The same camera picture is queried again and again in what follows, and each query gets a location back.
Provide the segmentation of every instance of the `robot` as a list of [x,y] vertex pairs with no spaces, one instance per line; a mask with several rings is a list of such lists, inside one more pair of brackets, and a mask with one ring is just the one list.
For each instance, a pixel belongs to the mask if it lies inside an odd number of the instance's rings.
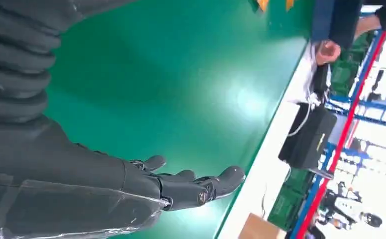
[[74,24],[129,0],[0,0],[0,238],[103,238],[153,225],[162,211],[229,195],[245,179],[154,174],[161,156],[126,161],[72,143],[47,118],[52,50]]

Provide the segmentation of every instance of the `cardboard box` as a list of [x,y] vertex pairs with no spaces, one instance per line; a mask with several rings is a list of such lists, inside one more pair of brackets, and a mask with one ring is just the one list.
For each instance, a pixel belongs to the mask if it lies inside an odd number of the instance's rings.
[[239,239],[284,239],[285,235],[284,230],[250,213]]

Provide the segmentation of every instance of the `human hand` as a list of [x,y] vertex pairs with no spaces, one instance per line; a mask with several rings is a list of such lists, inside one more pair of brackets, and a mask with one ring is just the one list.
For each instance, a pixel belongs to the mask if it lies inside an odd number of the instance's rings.
[[316,52],[317,65],[335,61],[341,54],[341,47],[331,40],[323,41]]

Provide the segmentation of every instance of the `yellow object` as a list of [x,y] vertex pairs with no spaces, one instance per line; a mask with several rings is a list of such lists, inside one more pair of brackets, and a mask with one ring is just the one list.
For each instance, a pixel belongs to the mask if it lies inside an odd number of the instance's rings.
[[286,11],[289,11],[294,6],[294,0],[286,0]]
[[260,6],[260,9],[265,12],[266,9],[267,9],[267,4],[269,3],[269,0],[257,0],[259,6]]

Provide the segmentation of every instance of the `white cable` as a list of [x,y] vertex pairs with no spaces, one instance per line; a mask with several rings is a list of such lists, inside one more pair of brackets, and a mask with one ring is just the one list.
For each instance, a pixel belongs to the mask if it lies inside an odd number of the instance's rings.
[[307,93],[308,93],[308,95],[307,95],[308,107],[307,107],[306,117],[303,119],[303,122],[301,122],[301,124],[297,127],[297,129],[294,130],[294,132],[288,134],[288,137],[296,135],[301,130],[301,128],[303,128],[304,124],[307,122],[307,120],[309,118],[310,108],[311,108],[311,105],[310,105],[311,104],[311,102],[310,102],[310,89],[307,89]]

